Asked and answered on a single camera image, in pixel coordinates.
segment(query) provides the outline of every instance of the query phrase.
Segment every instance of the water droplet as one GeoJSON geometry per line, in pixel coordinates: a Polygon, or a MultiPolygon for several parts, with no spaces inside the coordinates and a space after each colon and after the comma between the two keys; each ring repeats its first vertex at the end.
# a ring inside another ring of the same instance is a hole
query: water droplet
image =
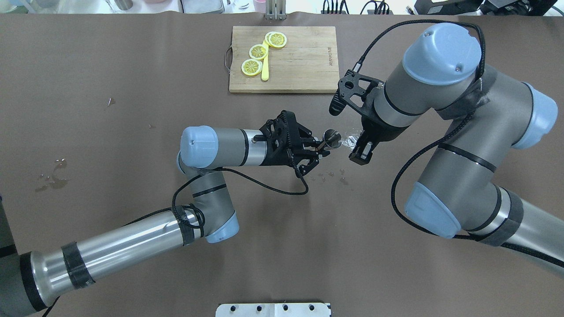
{"type": "Polygon", "coordinates": [[[60,160],[56,160],[55,163],[58,163],[58,164],[53,169],[53,172],[55,172],[55,170],[64,169],[64,168],[67,167],[67,161],[64,158],[62,158],[60,160]]]}

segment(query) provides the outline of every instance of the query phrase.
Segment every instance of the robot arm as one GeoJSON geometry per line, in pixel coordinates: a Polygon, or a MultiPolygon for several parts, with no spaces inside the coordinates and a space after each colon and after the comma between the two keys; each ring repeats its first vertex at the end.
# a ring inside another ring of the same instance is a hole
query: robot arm
{"type": "Polygon", "coordinates": [[[393,140],[430,108],[454,120],[447,134],[465,120],[459,133],[438,144],[408,199],[407,215],[439,236],[465,230],[488,245],[516,244],[563,261],[564,222],[491,183],[510,148],[533,146],[552,128],[556,103],[490,66],[475,80],[480,58],[478,42],[463,27],[435,24],[385,83],[347,71],[329,111],[338,115],[349,105],[362,115],[364,131],[349,156],[361,165],[379,142],[393,140]],[[368,88],[359,81],[368,81],[368,88]],[[361,96],[361,107],[353,95],[361,96]]]}
{"type": "Polygon", "coordinates": [[[259,130],[188,127],[177,163],[190,179],[181,189],[190,186],[193,204],[159,210],[50,253],[18,255],[0,197],[0,316],[41,311],[64,293],[199,238],[217,243],[232,237],[239,230],[235,208],[223,173],[212,169],[288,165],[303,178],[321,157],[329,155],[328,147],[340,145],[340,135],[330,132],[324,140],[313,138],[289,111],[282,111],[259,130]]]}

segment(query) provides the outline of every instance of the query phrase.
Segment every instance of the knife handle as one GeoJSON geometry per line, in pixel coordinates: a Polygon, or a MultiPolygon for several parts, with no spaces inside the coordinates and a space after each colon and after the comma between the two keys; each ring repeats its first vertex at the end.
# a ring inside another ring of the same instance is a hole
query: knife handle
{"type": "Polygon", "coordinates": [[[268,78],[270,77],[270,73],[268,71],[268,51],[270,48],[270,45],[268,45],[268,43],[266,41],[263,41],[262,44],[264,46],[266,46],[266,56],[265,58],[262,60],[262,72],[261,72],[261,80],[262,81],[267,81],[268,78]]]}

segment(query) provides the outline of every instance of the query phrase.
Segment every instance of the black device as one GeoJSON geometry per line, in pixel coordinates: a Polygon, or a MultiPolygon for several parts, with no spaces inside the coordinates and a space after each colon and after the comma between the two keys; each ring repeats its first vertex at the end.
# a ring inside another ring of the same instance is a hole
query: black device
{"type": "Polygon", "coordinates": [[[263,166],[294,167],[307,160],[306,164],[298,166],[302,175],[306,175],[319,164],[319,156],[330,154],[323,147],[324,141],[316,140],[311,130],[299,124],[291,111],[283,110],[275,119],[267,120],[259,130],[263,135],[255,136],[253,141],[266,142],[266,156],[261,164],[263,166]]]}
{"type": "Polygon", "coordinates": [[[488,15],[543,16],[557,0],[486,0],[480,11],[488,15]]]}
{"type": "Polygon", "coordinates": [[[422,15],[457,15],[477,11],[482,2],[483,0],[417,0],[415,10],[422,15]]]}

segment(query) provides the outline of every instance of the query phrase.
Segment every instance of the black tape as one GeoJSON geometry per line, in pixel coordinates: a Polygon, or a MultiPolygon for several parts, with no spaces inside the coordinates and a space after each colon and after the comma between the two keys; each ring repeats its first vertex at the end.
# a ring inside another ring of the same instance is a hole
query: black tape
{"type": "Polygon", "coordinates": [[[437,110],[437,114],[443,120],[456,119],[475,111],[479,107],[490,102],[487,93],[497,79],[497,70],[486,65],[484,74],[474,81],[463,92],[458,99],[443,109],[437,110]]]}
{"type": "Polygon", "coordinates": [[[215,186],[215,187],[212,187],[212,188],[207,189],[205,191],[197,192],[197,193],[193,194],[192,197],[196,198],[198,196],[206,195],[207,193],[212,193],[214,191],[217,191],[217,190],[220,190],[220,189],[226,188],[226,187],[227,187],[227,185],[224,183],[223,185],[215,186]]]}
{"type": "Polygon", "coordinates": [[[63,251],[63,260],[65,261],[65,267],[67,267],[67,273],[71,279],[70,282],[75,289],[86,288],[96,283],[92,276],[90,276],[88,268],[86,268],[76,241],[61,246],[61,250],[63,251]]]}
{"type": "Polygon", "coordinates": [[[33,309],[42,311],[47,308],[47,305],[41,299],[39,291],[33,278],[32,268],[32,253],[28,252],[20,255],[20,272],[21,281],[24,284],[25,294],[27,294],[29,302],[32,304],[33,309]]]}
{"type": "Polygon", "coordinates": [[[17,253],[16,245],[8,245],[3,248],[0,248],[0,258],[11,256],[12,254],[17,253]]]}
{"type": "Polygon", "coordinates": [[[523,201],[519,196],[517,196],[517,194],[508,190],[505,191],[509,194],[509,199],[511,201],[507,219],[504,220],[496,230],[486,236],[474,235],[477,242],[491,246],[501,246],[507,241],[507,239],[517,232],[517,229],[519,229],[519,226],[523,221],[523,201]]]}
{"type": "Polygon", "coordinates": [[[468,151],[465,151],[459,147],[455,147],[451,144],[447,144],[447,143],[441,143],[439,144],[438,148],[441,149],[445,149],[447,151],[450,151],[452,153],[458,154],[460,156],[466,157],[468,160],[474,162],[474,163],[478,163],[480,165],[482,165],[483,167],[487,168],[488,170],[492,171],[492,173],[495,173],[496,170],[496,166],[486,160],[484,160],[483,158],[474,155],[468,151]]]}
{"type": "Polygon", "coordinates": [[[243,157],[243,162],[241,163],[241,165],[239,165],[239,166],[243,166],[245,165],[247,159],[249,158],[249,137],[247,136],[245,130],[243,129],[239,129],[239,130],[243,132],[243,137],[245,138],[245,157],[243,157]]]}
{"type": "Polygon", "coordinates": [[[497,213],[499,212],[499,209],[501,208],[501,191],[499,190],[498,186],[494,185],[494,187],[495,187],[495,190],[497,191],[497,202],[495,204],[495,208],[493,209],[493,213],[488,218],[488,220],[486,220],[486,222],[484,222],[484,224],[482,224],[481,226],[476,227],[472,230],[467,230],[467,232],[480,231],[480,230],[484,229],[485,227],[489,226],[490,223],[492,223],[492,221],[494,221],[495,217],[497,216],[497,213]]]}
{"type": "Polygon", "coordinates": [[[182,234],[182,245],[188,245],[194,242],[196,239],[194,237],[194,230],[190,228],[188,225],[190,221],[188,220],[188,216],[186,216],[186,212],[182,206],[175,206],[172,210],[175,218],[178,222],[178,227],[180,227],[180,233],[182,234]]]}

